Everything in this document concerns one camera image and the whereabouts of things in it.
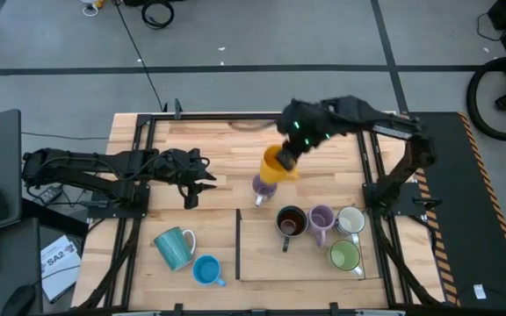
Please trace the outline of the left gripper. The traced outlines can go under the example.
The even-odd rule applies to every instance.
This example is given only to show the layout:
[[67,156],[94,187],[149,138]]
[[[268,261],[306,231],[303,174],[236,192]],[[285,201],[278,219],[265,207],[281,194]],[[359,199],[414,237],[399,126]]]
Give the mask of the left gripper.
[[155,180],[176,185],[180,194],[199,194],[216,189],[216,185],[198,183],[198,180],[216,180],[206,170],[209,164],[210,160],[201,156],[198,148],[188,152],[172,148],[162,152],[155,160]]

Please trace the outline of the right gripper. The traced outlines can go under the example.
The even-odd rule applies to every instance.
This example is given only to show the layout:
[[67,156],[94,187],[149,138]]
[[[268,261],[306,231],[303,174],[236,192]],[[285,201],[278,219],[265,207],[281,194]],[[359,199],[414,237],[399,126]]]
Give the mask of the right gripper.
[[278,162],[289,171],[297,168],[298,154],[309,152],[339,133],[336,117],[327,105],[296,99],[292,99],[280,114],[277,130],[286,137],[282,144],[284,150],[278,152]]

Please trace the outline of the yellow faceted mug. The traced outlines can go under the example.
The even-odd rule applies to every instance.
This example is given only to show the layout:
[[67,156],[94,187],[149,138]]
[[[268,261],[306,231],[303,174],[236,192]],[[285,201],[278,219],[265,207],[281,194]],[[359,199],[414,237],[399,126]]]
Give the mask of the yellow faceted mug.
[[281,183],[295,181],[299,178],[297,169],[286,170],[277,160],[280,145],[272,145],[265,149],[260,167],[260,179],[264,183]]

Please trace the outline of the dark brown glazed mug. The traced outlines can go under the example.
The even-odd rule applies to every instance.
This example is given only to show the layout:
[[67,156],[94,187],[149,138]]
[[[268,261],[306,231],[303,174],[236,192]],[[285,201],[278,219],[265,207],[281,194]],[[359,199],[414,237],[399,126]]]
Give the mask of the dark brown glazed mug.
[[283,253],[288,251],[290,240],[304,234],[309,226],[306,213],[294,205],[282,208],[277,214],[275,224],[278,233],[284,238]]

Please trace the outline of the pale pink ribbed mug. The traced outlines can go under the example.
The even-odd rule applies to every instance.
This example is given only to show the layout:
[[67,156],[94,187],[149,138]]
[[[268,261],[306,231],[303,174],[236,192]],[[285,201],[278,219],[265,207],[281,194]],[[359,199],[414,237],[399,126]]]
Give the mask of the pale pink ribbed mug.
[[327,205],[316,205],[307,214],[307,232],[315,238],[319,248],[325,246],[328,231],[336,222],[333,210]]

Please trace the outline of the teal mug white handle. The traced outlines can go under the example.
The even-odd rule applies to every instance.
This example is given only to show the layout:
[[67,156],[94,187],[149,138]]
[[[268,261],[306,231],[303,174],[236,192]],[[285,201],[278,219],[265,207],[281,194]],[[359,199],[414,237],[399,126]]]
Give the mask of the teal mug white handle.
[[154,244],[170,270],[177,271],[192,262],[197,239],[192,230],[174,226],[158,235]]

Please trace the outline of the white mug blue floral print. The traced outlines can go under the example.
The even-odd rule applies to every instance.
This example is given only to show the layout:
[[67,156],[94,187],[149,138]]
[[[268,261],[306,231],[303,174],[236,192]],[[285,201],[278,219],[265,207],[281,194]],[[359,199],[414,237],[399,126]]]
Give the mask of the white mug blue floral print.
[[355,206],[346,206],[336,215],[336,231],[349,236],[355,245],[360,244],[359,234],[365,228],[365,215]]

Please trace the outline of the green mug white handle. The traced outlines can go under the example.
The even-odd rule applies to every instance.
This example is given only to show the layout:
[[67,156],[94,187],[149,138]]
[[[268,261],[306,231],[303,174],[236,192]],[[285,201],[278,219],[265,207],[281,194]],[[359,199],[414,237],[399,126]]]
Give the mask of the green mug white handle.
[[358,247],[351,241],[336,241],[329,248],[327,258],[335,269],[350,272],[358,278],[364,276],[364,271],[361,266],[362,256]]

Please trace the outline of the light blue plastic mug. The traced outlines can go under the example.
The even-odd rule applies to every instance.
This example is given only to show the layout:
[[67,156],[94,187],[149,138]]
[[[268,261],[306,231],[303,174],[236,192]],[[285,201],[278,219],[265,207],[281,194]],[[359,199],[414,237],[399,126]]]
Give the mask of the light blue plastic mug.
[[202,255],[195,260],[192,265],[192,276],[201,285],[226,286],[226,282],[221,277],[220,262],[212,255]]

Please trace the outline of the black power adapter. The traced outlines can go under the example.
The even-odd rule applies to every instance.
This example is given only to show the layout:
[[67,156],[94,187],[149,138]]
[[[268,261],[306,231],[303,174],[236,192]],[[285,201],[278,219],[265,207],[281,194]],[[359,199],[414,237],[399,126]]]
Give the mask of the black power adapter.
[[38,196],[37,200],[44,205],[54,202],[61,194],[63,189],[61,185],[50,185],[46,187]]

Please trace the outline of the white printed booklet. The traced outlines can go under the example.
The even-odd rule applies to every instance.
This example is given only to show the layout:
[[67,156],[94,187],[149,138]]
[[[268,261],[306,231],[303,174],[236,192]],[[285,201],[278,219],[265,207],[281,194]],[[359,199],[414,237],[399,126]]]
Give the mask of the white printed booklet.
[[76,283],[81,266],[77,247],[66,235],[40,251],[41,285],[50,303]]

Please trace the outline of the black mat hazard stripe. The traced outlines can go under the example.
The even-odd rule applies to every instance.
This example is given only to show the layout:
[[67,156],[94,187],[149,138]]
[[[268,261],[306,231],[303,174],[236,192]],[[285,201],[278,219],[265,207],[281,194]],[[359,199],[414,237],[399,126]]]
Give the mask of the black mat hazard stripe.
[[[441,204],[428,212],[445,299],[462,307],[506,311],[506,222],[467,118],[460,112],[416,115],[433,139],[436,163],[417,173],[422,193]],[[474,296],[482,284],[485,300]]]

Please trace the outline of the black computer mouse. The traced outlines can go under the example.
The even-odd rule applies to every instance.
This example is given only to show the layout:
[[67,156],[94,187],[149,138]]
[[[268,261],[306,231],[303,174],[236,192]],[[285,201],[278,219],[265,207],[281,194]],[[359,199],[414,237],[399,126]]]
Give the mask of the black computer mouse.
[[35,286],[21,285],[8,298],[0,316],[27,316],[35,299]]

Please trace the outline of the black table rig frame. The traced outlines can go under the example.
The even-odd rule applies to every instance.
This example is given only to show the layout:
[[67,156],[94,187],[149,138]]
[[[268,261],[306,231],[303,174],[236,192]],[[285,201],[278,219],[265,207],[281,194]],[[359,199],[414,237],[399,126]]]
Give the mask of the black table rig frame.
[[[326,204],[335,209],[362,206],[365,174],[376,176],[370,152],[372,136],[336,136],[300,160],[300,179],[282,183],[276,196],[263,207],[254,205],[250,188],[264,148],[280,142],[275,129],[260,133],[233,130],[229,122],[241,125],[266,120],[265,112],[188,112],[181,119],[163,114],[155,127],[144,127],[142,139],[165,149],[197,147],[210,159],[209,171],[216,177],[216,189],[203,192],[197,208],[186,211],[177,189],[167,184],[150,187],[149,211],[141,222],[137,253],[131,272],[129,308],[133,311],[171,312],[180,305],[184,313],[212,312],[216,315],[278,313],[289,316],[328,311],[332,304],[346,309],[382,309],[387,306],[384,282],[390,279],[394,295],[402,295],[396,268],[381,272],[372,238],[379,277],[333,281],[243,281],[240,278],[240,233],[242,213],[275,210],[296,205],[307,210]],[[221,263],[226,286],[200,285],[189,269],[169,270],[154,245],[163,231],[181,226],[197,236],[198,255],[216,256]]]

